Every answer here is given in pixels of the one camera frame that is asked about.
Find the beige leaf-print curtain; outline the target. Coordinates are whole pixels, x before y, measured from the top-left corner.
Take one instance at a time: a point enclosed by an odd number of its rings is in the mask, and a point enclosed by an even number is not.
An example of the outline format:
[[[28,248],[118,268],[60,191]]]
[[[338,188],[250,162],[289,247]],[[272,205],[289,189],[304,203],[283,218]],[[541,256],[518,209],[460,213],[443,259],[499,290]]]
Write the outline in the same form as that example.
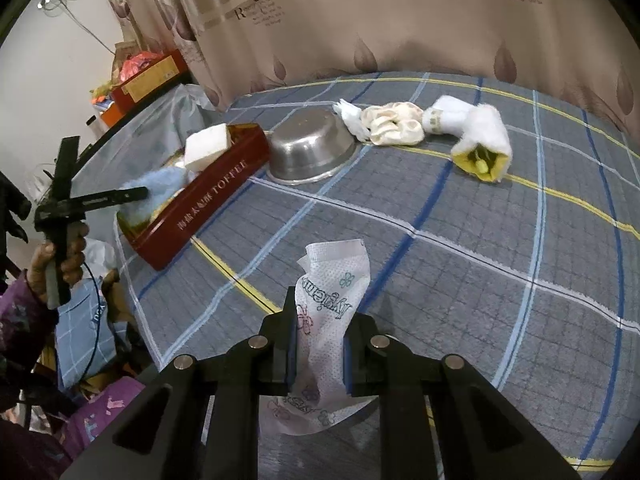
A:
[[[126,38],[179,50],[217,106],[330,77],[484,76],[639,130],[639,43],[608,0],[108,0]]]

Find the white knotted cloth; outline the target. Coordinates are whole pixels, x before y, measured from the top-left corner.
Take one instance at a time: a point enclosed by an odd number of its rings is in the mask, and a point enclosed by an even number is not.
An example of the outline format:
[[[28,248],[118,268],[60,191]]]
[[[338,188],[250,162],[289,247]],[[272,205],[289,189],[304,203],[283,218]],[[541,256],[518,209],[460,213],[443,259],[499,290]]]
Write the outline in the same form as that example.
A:
[[[344,99],[335,102],[332,107],[352,136],[359,142],[368,142],[370,140],[370,130],[363,125],[361,120],[361,108]]]

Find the light blue towel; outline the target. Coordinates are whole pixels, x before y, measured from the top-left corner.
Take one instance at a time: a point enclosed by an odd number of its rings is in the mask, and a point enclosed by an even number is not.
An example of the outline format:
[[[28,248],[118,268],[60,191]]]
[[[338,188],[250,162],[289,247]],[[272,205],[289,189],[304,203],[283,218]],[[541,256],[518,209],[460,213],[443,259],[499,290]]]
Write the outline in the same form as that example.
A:
[[[168,166],[144,174],[126,184],[126,188],[148,189],[148,196],[120,206],[118,218],[131,229],[144,226],[155,219],[160,211],[188,186],[198,174],[183,167]]]

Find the white fluffy sock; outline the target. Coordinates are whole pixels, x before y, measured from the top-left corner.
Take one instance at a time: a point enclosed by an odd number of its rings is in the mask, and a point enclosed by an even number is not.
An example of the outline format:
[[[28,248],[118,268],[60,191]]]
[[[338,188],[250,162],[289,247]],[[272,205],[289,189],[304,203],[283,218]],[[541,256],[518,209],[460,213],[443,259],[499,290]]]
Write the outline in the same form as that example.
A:
[[[489,104],[472,105],[453,96],[441,96],[422,114],[427,134],[449,134],[457,143],[452,162],[483,182],[500,182],[509,170],[513,151],[498,110]]]

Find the white foam block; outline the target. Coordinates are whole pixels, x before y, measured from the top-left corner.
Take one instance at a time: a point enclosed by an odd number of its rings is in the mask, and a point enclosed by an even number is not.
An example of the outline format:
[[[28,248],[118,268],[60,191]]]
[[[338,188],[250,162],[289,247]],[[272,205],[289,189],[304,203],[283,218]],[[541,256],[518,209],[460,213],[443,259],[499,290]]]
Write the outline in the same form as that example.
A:
[[[213,125],[191,134],[186,139],[183,161],[187,170],[201,172],[231,148],[226,124]]]

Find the white printed tissue pack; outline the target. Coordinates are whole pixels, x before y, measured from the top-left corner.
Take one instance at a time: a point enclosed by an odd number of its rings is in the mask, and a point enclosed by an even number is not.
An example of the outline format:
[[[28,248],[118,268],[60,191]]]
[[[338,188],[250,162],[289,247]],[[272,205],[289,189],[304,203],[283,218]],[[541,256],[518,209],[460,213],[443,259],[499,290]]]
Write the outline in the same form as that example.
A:
[[[363,240],[306,246],[295,284],[296,373],[286,396],[260,399],[265,434],[309,436],[362,410],[369,398],[353,398],[344,384],[344,337],[370,284]]]

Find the cream patterned sock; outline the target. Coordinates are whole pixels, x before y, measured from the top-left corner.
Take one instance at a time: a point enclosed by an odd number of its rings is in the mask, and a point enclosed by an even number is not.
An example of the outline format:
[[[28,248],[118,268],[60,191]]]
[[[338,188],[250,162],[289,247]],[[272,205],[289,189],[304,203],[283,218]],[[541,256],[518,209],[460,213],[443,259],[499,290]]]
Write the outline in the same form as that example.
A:
[[[368,140],[379,146],[413,146],[424,140],[423,110],[411,102],[393,102],[365,108],[360,120]]]

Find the red plastic bag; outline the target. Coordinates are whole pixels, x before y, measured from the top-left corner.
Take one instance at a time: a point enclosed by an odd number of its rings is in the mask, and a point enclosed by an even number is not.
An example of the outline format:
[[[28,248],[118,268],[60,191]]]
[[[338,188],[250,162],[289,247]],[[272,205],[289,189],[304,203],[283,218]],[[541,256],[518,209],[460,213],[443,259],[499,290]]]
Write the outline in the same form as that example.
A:
[[[133,76],[136,76],[138,73],[141,73],[142,70],[159,61],[162,57],[163,55],[150,51],[141,51],[135,55],[131,55],[122,63],[122,68],[119,72],[119,81],[125,82]]]

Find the grey plaid bed sheet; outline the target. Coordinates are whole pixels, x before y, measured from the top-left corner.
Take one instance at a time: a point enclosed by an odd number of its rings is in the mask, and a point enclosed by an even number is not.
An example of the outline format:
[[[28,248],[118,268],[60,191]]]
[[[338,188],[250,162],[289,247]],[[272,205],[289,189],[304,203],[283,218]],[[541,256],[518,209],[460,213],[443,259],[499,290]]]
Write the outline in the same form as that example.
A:
[[[336,176],[258,172],[157,271],[116,240],[153,359],[206,358],[283,304],[307,245],[359,238],[378,326],[414,352],[469,360],[586,479],[639,421],[639,144],[579,107],[496,80],[373,73],[249,94],[227,122],[272,129],[296,110],[450,94],[501,114],[514,159],[487,184],[451,140],[363,148]]]

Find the orange box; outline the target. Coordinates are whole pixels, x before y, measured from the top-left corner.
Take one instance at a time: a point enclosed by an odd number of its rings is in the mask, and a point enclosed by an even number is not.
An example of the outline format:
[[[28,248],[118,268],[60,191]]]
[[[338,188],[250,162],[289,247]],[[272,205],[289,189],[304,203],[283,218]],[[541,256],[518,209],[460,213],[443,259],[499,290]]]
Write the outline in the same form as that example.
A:
[[[122,118],[124,118],[124,113],[120,110],[115,102],[111,102],[111,105],[107,107],[106,110],[102,110],[100,118],[102,119],[102,122],[104,122],[104,125],[107,126],[107,128],[112,128]]]

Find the red yellow cardboard box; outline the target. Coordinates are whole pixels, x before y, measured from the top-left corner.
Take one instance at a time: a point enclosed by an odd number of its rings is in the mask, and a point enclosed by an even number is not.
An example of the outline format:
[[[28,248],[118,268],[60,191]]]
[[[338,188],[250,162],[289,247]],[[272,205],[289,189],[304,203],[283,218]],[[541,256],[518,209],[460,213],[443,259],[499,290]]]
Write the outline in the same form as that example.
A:
[[[179,50],[172,50],[162,55],[163,57],[159,61],[142,70],[141,73],[125,82],[119,81],[119,84],[112,90],[112,99],[124,114],[127,114],[135,105],[163,84],[167,84],[168,81],[172,81],[189,71]]]

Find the red toffee tin box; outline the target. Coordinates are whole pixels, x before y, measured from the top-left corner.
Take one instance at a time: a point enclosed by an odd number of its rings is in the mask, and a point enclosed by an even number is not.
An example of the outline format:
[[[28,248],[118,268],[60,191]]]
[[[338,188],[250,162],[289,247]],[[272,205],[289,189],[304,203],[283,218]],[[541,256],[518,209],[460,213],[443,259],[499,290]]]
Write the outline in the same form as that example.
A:
[[[119,231],[131,248],[154,270],[166,268],[190,238],[258,169],[269,160],[269,145],[262,127],[230,127],[231,148],[201,172],[152,220],[135,228],[122,214]]]

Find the steel bowl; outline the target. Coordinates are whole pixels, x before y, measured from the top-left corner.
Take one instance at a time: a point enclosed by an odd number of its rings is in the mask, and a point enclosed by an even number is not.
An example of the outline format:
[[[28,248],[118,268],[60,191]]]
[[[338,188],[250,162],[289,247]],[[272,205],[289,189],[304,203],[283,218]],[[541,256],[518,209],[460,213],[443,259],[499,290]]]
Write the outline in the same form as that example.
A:
[[[335,176],[358,154],[359,145],[333,110],[296,110],[267,136],[268,176],[283,185],[318,182]]]

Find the translucent plastic cover sheet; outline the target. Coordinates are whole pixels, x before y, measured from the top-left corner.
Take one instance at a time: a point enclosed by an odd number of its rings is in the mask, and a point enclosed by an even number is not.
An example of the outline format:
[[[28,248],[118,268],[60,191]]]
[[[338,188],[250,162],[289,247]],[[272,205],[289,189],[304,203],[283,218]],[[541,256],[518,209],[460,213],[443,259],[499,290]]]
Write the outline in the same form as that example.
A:
[[[121,188],[160,168],[186,138],[219,124],[222,114],[196,84],[179,84],[132,118],[82,166],[73,196]]]

